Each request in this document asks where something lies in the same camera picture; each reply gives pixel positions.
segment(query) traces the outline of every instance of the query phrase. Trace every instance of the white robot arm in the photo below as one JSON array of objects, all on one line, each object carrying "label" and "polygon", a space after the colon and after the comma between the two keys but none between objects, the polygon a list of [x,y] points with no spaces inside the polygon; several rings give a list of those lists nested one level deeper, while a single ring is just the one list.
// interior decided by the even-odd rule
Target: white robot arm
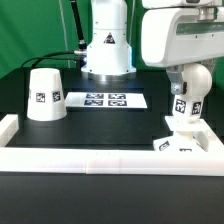
[{"label": "white robot arm", "polygon": [[173,136],[154,141],[155,150],[224,150],[215,133],[200,119],[204,97],[212,85],[213,58],[224,56],[222,1],[142,3],[151,9],[142,23],[143,60],[148,66],[166,67],[175,94],[173,117],[166,117]]},{"label": "white robot arm", "polygon": [[101,81],[135,77],[131,47],[126,41],[125,0],[91,0],[91,5],[93,39],[87,47],[83,76]]}]

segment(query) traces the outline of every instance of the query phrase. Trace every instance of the printed marker sheet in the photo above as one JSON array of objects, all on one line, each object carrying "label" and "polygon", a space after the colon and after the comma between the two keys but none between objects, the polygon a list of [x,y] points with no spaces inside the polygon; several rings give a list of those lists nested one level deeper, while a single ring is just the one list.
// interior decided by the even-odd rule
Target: printed marker sheet
[{"label": "printed marker sheet", "polygon": [[66,107],[147,108],[139,93],[83,93],[69,92]]}]

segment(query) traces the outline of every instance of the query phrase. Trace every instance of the white cup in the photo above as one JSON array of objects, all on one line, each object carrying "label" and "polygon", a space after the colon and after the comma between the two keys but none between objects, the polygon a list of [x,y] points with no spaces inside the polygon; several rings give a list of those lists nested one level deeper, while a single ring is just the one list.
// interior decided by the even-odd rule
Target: white cup
[{"label": "white cup", "polygon": [[27,117],[53,121],[66,115],[60,71],[53,68],[31,70]]}]

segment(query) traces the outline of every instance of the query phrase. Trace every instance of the black tabletop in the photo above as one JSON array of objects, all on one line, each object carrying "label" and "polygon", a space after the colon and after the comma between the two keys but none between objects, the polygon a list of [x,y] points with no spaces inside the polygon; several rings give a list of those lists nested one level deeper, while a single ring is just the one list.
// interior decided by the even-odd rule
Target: black tabletop
[{"label": "black tabletop", "polygon": [[[135,80],[101,83],[62,69],[69,91],[143,93],[147,109],[69,108],[59,121],[27,118],[30,69],[0,80],[1,117],[19,114],[13,147],[152,150],[171,134],[164,121],[173,96],[164,71],[141,71]],[[213,86],[202,117],[223,139],[223,91]],[[224,219],[223,177],[0,173],[0,223],[4,224],[218,224]]]}]

